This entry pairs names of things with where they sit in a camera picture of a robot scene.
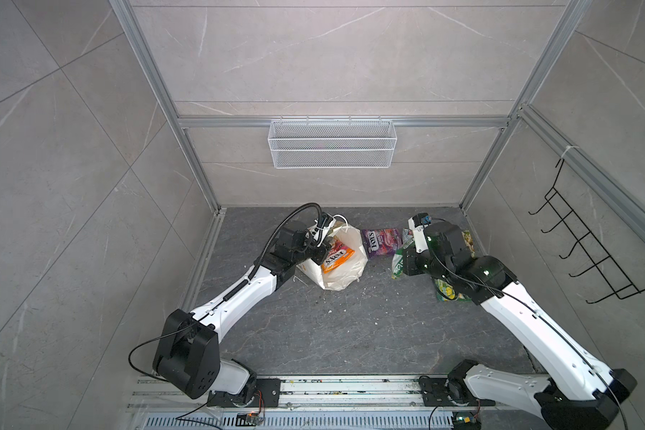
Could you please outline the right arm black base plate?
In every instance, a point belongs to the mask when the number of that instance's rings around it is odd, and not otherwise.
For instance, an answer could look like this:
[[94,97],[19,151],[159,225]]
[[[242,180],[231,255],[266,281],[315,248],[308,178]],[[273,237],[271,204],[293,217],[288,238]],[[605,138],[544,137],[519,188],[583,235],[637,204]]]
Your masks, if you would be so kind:
[[427,407],[494,407],[496,403],[478,399],[464,381],[451,377],[419,376],[417,380],[424,405]]

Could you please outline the purple snack pack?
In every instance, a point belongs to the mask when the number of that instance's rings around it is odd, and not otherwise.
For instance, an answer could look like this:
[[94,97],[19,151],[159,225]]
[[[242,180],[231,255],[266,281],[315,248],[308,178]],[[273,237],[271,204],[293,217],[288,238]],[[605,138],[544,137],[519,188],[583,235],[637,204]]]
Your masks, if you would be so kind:
[[360,234],[368,258],[395,254],[403,245],[399,229],[362,229]]

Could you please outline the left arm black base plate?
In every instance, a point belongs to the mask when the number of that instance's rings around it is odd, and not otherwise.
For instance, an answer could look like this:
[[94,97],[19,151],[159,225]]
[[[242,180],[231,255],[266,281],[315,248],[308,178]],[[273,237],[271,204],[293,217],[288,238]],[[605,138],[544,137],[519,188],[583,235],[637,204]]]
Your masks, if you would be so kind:
[[225,392],[217,392],[209,397],[210,407],[222,408],[278,408],[281,397],[281,379],[258,378],[248,390],[248,398],[239,395],[231,395]]

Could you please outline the yellow green snack bag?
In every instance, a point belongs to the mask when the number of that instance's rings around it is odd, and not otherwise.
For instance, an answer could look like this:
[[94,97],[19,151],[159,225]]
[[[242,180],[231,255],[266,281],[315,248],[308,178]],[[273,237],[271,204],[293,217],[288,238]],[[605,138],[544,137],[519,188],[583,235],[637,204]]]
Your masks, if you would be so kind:
[[467,247],[469,249],[469,252],[470,252],[471,256],[475,257],[477,255],[477,253],[476,253],[476,247],[474,245],[474,241],[473,241],[471,233],[468,230],[463,230],[462,231],[462,237],[463,237],[463,239],[464,239],[464,241],[465,241],[465,243],[466,243],[466,245],[467,245]]

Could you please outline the green snack pack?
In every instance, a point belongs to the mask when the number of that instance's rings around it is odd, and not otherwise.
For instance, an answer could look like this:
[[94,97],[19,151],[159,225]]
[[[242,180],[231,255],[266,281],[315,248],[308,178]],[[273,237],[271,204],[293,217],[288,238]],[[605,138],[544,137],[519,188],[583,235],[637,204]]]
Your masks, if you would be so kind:
[[404,275],[404,267],[405,267],[405,254],[407,253],[408,250],[410,250],[414,245],[414,240],[409,239],[406,243],[402,245],[401,248],[399,248],[393,258],[392,258],[392,278],[399,279],[401,276]]

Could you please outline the teal red snack bag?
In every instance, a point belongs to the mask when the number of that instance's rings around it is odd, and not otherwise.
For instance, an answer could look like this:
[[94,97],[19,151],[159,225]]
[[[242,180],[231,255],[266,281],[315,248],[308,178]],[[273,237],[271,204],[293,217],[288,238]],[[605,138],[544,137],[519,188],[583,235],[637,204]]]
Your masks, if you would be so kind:
[[406,245],[410,244],[413,242],[413,232],[411,229],[403,229],[402,230],[402,245],[406,247]]

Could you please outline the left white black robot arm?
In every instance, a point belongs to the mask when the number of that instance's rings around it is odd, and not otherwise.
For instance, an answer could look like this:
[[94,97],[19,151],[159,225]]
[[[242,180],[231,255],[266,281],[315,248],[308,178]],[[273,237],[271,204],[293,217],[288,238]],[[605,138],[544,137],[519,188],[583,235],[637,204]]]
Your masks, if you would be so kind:
[[335,219],[327,213],[308,229],[291,221],[279,229],[249,271],[215,299],[190,312],[177,310],[166,320],[152,370],[190,399],[223,393],[247,405],[256,391],[256,372],[220,356],[220,343],[254,306],[293,277],[306,261],[322,263],[331,249]]

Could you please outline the white floral paper bag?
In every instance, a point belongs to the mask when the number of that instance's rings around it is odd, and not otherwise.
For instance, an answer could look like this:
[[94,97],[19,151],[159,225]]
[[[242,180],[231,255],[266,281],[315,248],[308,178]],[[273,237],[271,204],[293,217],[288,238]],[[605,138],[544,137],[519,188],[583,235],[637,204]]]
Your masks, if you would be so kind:
[[360,279],[367,265],[368,257],[360,231],[351,226],[344,216],[337,214],[333,217],[336,223],[328,238],[335,236],[345,245],[353,248],[356,254],[341,267],[328,274],[324,274],[320,265],[315,264],[311,259],[299,264],[297,268],[323,290],[341,291]]

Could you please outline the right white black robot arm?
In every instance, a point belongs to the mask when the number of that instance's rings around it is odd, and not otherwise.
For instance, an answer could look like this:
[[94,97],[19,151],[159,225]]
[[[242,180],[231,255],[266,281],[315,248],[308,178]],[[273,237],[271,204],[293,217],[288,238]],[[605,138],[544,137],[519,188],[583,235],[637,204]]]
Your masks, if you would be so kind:
[[497,258],[476,257],[462,230],[426,213],[409,220],[410,242],[401,252],[407,276],[442,281],[507,328],[542,365],[544,374],[498,371],[465,359],[448,374],[452,403],[494,401],[544,420],[552,429],[607,429],[624,419],[622,404],[636,388],[625,369],[612,369],[584,349],[531,297]]

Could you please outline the green yellow candy bag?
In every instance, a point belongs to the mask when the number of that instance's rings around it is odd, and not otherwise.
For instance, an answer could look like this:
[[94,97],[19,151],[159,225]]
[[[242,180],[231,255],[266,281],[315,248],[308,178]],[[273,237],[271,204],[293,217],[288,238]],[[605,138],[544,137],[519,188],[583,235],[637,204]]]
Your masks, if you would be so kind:
[[470,298],[457,293],[456,290],[441,279],[433,279],[437,299],[443,302],[470,301]]

